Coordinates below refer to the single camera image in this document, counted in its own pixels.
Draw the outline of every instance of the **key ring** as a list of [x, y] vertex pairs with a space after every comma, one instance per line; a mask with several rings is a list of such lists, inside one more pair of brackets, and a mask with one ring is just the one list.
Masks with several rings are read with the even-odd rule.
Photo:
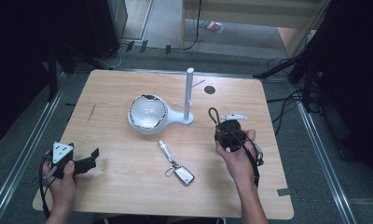
[[179, 169], [181, 165], [179, 165], [177, 162], [172, 161], [172, 166], [167, 169], [167, 171], [164, 173], [167, 177], [171, 176], [175, 170]]
[[174, 173], [174, 167], [171, 166], [169, 167], [169, 169], [167, 169], [167, 171], [164, 173], [167, 177], [171, 176], [173, 173]]

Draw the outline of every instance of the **black hole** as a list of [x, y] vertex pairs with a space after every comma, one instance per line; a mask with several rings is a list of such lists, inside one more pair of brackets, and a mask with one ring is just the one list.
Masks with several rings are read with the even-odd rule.
[[204, 88], [204, 91], [205, 91], [207, 94], [213, 94], [213, 93], [215, 93], [215, 88], [212, 87], [212, 86], [206, 86], [206, 87]]
[[148, 101], [153, 101], [156, 99], [156, 97], [154, 95], [144, 95], [144, 97], [146, 98], [146, 100]]

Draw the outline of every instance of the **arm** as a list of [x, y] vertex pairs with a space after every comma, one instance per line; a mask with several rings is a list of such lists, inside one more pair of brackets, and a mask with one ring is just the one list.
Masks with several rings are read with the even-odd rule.
[[[63, 224], [68, 223], [68, 218], [73, 211], [73, 206], [76, 197], [76, 183], [73, 179], [75, 165], [73, 161], [67, 162], [64, 167], [63, 179], [55, 179], [50, 185], [49, 190], [53, 199], [53, 206], [50, 216], [46, 223], [48, 224]], [[47, 175], [50, 168], [47, 164], [43, 167], [44, 175]]]
[[[251, 140], [256, 139], [256, 131], [248, 130], [247, 136]], [[244, 144], [256, 159], [256, 151], [253, 143]], [[268, 223], [262, 204], [259, 200], [257, 187], [254, 184], [254, 170], [251, 162], [243, 149], [235, 152], [226, 152], [218, 141], [215, 142], [216, 152], [224, 159], [230, 175], [236, 184], [242, 202], [242, 223]]]

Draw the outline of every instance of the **white object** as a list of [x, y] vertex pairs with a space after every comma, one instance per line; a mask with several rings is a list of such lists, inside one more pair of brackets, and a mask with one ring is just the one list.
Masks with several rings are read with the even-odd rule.
[[53, 163], [58, 163], [58, 161], [61, 161], [73, 149], [74, 147], [72, 146], [55, 142], [53, 144]]
[[174, 161], [173, 155], [172, 155], [172, 153], [170, 153], [170, 150], [169, 150], [169, 148], [167, 147], [166, 143], [164, 143], [163, 140], [159, 140], [159, 141], [158, 141], [158, 144], [159, 144], [159, 147], [160, 147], [160, 149], [162, 150], [162, 152], [166, 155], [167, 160], [168, 160], [169, 162], [173, 162], [173, 161]]
[[238, 113], [235, 112], [234, 114], [231, 114], [231, 115], [221, 116], [221, 119], [225, 119], [225, 120], [230, 120], [230, 119], [247, 119], [247, 116], [241, 115], [241, 114], [238, 114]]
[[137, 97], [128, 112], [128, 121], [132, 128], [142, 134], [156, 134], [170, 124], [190, 125], [194, 120], [192, 114], [184, 119], [184, 112], [169, 107], [160, 97], [145, 94]]
[[189, 109], [192, 105], [190, 101], [191, 94], [192, 94], [192, 81], [193, 81], [193, 72], [195, 70], [193, 68], [188, 68], [186, 70], [186, 99], [184, 102], [184, 119], [189, 119]]

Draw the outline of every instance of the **metal key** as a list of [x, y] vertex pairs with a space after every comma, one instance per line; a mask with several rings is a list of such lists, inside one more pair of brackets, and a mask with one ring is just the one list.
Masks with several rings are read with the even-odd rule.
[[167, 148], [163, 140], [159, 140], [158, 144], [162, 152], [166, 155], [167, 160], [172, 164], [172, 166], [169, 167], [169, 169], [167, 169], [167, 171], [165, 172], [165, 175], [169, 177], [173, 173], [175, 173], [175, 175], [178, 177], [181, 183], [184, 184], [184, 186], [189, 186], [195, 179], [195, 176], [191, 174], [187, 168], [185, 168], [183, 165], [178, 164], [174, 160], [172, 153], [170, 153], [170, 150]]

